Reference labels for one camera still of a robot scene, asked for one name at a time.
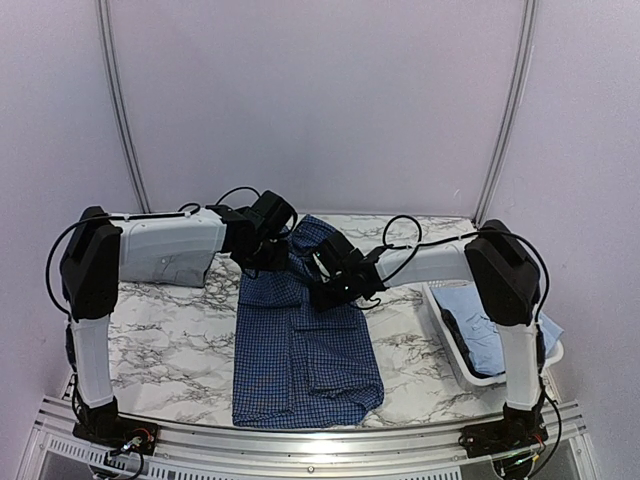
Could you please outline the blue checked long sleeve shirt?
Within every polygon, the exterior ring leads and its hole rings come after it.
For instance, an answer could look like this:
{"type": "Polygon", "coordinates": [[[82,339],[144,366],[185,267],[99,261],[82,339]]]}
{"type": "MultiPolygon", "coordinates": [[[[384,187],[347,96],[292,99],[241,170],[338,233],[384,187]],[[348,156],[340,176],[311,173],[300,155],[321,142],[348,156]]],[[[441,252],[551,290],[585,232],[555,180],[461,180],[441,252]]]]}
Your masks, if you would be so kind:
{"type": "Polygon", "coordinates": [[[287,238],[284,271],[241,276],[232,422],[260,429],[357,425],[384,402],[365,315],[352,306],[316,311],[311,253],[335,229],[305,216],[287,238]]]}

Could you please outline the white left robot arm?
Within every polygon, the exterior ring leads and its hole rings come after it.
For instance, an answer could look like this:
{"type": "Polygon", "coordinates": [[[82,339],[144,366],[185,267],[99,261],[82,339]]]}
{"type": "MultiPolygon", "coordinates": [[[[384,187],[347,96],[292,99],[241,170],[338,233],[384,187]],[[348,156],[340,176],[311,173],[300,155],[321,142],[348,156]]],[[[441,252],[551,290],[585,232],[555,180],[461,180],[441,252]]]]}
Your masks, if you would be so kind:
{"type": "Polygon", "coordinates": [[[100,445],[152,450],[158,428],[121,416],[113,393],[108,331],[123,282],[201,288],[213,259],[226,254],[242,270],[282,271],[298,214],[266,190],[249,206],[192,203],[173,212],[108,213],[99,206],[54,241],[60,258],[65,350],[73,373],[75,437],[100,445]]]}

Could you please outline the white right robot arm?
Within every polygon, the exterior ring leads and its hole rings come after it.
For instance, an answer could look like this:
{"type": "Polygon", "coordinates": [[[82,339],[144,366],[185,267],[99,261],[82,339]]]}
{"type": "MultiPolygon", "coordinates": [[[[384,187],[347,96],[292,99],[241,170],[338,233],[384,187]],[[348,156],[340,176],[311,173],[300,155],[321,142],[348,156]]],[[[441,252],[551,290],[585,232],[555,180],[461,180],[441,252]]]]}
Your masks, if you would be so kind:
{"type": "Polygon", "coordinates": [[[312,258],[320,278],[309,288],[310,302],[318,312],[409,284],[473,283],[497,328],[506,367],[503,418],[492,425],[495,438],[515,448],[542,426],[545,346],[539,312],[547,293],[540,285],[548,272],[526,239],[501,221],[490,220],[460,236],[406,246],[383,244],[364,254],[336,232],[320,243],[312,258]]]}

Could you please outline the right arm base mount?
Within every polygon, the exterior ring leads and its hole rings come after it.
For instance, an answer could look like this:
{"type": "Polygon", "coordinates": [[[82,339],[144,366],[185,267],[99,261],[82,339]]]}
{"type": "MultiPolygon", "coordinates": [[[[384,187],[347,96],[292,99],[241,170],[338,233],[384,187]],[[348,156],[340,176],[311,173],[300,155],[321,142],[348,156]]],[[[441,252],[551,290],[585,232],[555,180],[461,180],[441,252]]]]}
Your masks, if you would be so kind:
{"type": "Polygon", "coordinates": [[[547,430],[541,428],[541,424],[526,425],[522,420],[502,419],[463,427],[458,443],[469,458],[478,458],[542,446],[548,438],[547,430]]]}

